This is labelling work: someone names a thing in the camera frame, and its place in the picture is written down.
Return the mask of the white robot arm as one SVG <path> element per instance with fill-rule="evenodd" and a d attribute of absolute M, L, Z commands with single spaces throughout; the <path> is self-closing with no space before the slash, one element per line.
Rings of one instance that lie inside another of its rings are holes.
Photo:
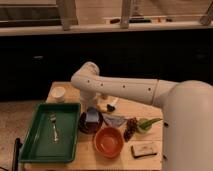
<path fill-rule="evenodd" d="M 114 78 L 86 62 L 71 77 L 87 105 L 96 94 L 158 107 L 163 113 L 162 171 L 213 171 L 213 86 L 196 80 Z"/>

